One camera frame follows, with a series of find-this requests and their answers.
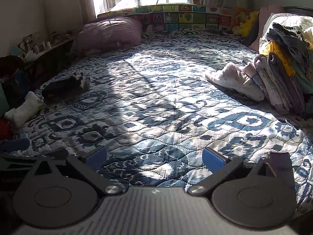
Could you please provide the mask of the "black folded clothes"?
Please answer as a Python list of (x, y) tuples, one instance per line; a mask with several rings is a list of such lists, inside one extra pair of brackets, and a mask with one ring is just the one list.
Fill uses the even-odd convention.
[(58, 103), (90, 89), (90, 77), (76, 71), (69, 78), (49, 83), (41, 92), (46, 105)]

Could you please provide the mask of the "stack of folded clothes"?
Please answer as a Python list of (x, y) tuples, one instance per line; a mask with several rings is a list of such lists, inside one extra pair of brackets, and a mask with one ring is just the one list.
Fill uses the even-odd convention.
[(250, 14), (258, 36), (250, 49), (259, 54), (253, 66), (256, 83), (283, 115), (312, 116), (312, 17), (292, 13)]

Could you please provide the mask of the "black smartphone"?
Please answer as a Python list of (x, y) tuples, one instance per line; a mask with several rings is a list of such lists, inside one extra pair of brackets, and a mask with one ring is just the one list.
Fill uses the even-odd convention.
[(292, 162), (290, 155), (283, 152), (270, 152), (270, 166), (278, 177), (287, 177), (293, 175)]

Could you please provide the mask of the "white rolled quilted cloth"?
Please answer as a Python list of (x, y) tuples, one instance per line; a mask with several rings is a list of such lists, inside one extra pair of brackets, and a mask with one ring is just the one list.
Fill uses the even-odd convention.
[(12, 108), (6, 112), (4, 117), (13, 122), (16, 128), (20, 128), (42, 107), (43, 102), (32, 91), (29, 91), (25, 97), (24, 103), (18, 108)]

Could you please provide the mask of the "blue white patterned quilt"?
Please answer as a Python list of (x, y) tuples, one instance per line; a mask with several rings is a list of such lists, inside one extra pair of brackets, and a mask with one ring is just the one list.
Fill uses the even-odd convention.
[(205, 147), (248, 162), (287, 152), (300, 216), (312, 210), (312, 119), (282, 116), (267, 101), (205, 79), (207, 70), (255, 56), (234, 37), (185, 30), (145, 34), (134, 48), (76, 60), (51, 80), (80, 71), (89, 91), (43, 107), (20, 128), (30, 146), (14, 155), (104, 146), (108, 160), (99, 172), (110, 180), (188, 188), (210, 175)]

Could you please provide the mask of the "white baby garment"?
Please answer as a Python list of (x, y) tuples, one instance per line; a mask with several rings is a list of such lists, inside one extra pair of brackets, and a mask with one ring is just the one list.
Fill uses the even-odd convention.
[(236, 90), (254, 101), (261, 102), (265, 99), (261, 88), (234, 63), (227, 63), (221, 70), (209, 68), (205, 73), (205, 78), (221, 87)]

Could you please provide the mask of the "cluttered bedside shelf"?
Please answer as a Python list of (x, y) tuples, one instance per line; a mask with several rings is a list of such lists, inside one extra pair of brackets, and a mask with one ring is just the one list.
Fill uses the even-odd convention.
[(7, 56), (7, 61), (1, 64), (9, 75), (21, 71), (31, 78), (50, 79), (70, 67), (72, 45), (70, 32), (65, 35), (53, 32), (52, 39), (47, 41), (30, 34), (17, 45), (20, 53)]

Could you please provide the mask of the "pink pillow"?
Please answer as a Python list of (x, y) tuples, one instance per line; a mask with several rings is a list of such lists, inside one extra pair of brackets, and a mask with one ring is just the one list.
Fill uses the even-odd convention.
[(141, 43), (142, 24), (120, 17), (85, 24), (74, 37), (71, 51), (77, 55), (128, 49)]

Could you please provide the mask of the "yellow plush toy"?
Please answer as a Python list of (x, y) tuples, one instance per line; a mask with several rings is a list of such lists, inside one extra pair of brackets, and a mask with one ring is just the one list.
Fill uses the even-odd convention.
[(240, 12), (232, 23), (232, 32), (236, 36), (248, 37), (254, 24), (258, 21), (259, 11), (253, 11), (246, 14)]

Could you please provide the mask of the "colourful alphabet foam mat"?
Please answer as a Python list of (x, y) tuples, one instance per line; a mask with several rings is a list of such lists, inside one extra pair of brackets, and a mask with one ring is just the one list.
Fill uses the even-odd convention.
[(121, 16), (139, 21), (147, 32), (183, 29), (230, 30), (235, 12), (233, 9), (222, 7), (164, 4), (109, 11), (97, 15), (97, 18), (106, 20)]

